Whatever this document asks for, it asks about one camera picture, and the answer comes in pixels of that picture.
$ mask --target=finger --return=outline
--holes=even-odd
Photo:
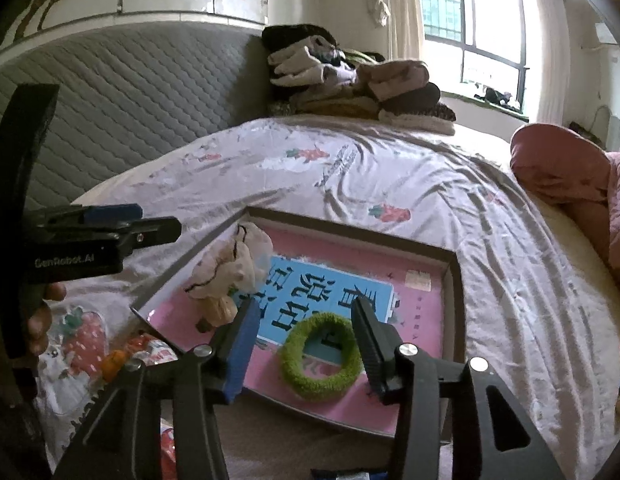
[[[67,290],[62,283],[49,283],[45,287],[45,293],[43,295],[44,300],[62,301],[65,299]]]
[[[29,350],[30,352],[32,352],[33,355],[39,356],[47,350],[48,344],[49,341],[47,339],[47,336],[43,335],[38,339],[33,339],[32,341],[30,341]]]
[[[42,304],[30,319],[27,320],[27,331],[33,340],[39,339],[52,326],[52,311],[46,304]]]

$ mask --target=strawberry pattern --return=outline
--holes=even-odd
[[[106,332],[101,316],[96,312],[84,312],[78,306],[63,316],[62,350],[66,356],[72,355],[69,373],[73,376],[81,372],[90,378],[101,374],[101,361],[106,356]]]
[[[221,158],[221,153],[205,153],[205,155],[199,157],[200,162],[205,162],[206,160],[219,160]]]
[[[367,210],[367,213],[381,222],[405,222],[411,218],[409,209],[402,209],[385,203],[372,206]]]
[[[304,163],[307,164],[311,160],[326,158],[330,156],[330,153],[323,152],[319,148],[314,148],[313,150],[299,150],[298,148],[293,148],[291,150],[287,150],[285,152],[285,156],[287,158],[305,158]]]

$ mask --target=gray headboard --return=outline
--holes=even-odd
[[[61,85],[27,207],[71,202],[198,137],[266,114],[258,31],[192,22],[68,36],[0,67],[0,118],[16,85]]]

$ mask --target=mattress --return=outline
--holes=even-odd
[[[419,240],[456,251],[468,355],[497,369],[567,478],[590,479],[620,436],[620,294],[573,222],[528,196],[508,161],[506,142],[462,126],[444,137],[320,116],[261,119],[195,140],[77,200],[137,202],[148,216],[177,216],[184,232],[174,244],[136,251],[119,275],[70,282],[51,333],[80,306],[102,325],[106,349],[121,344],[139,328],[130,306],[248,204]],[[378,218],[376,206],[401,213]],[[45,369],[40,375],[37,404],[54,463],[100,383],[72,384],[78,393],[68,401],[67,384],[46,379]],[[389,458],[387,440],[250,395],[217,413],[230,478],[306,478],[313,467],[376,467]],[[449,447],[441,464],[449,478]]]

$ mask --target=pink blanket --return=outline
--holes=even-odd
[[[510,150],[517,180],[577,223],[620,289],[620,153],[553,124],[522,126]]]

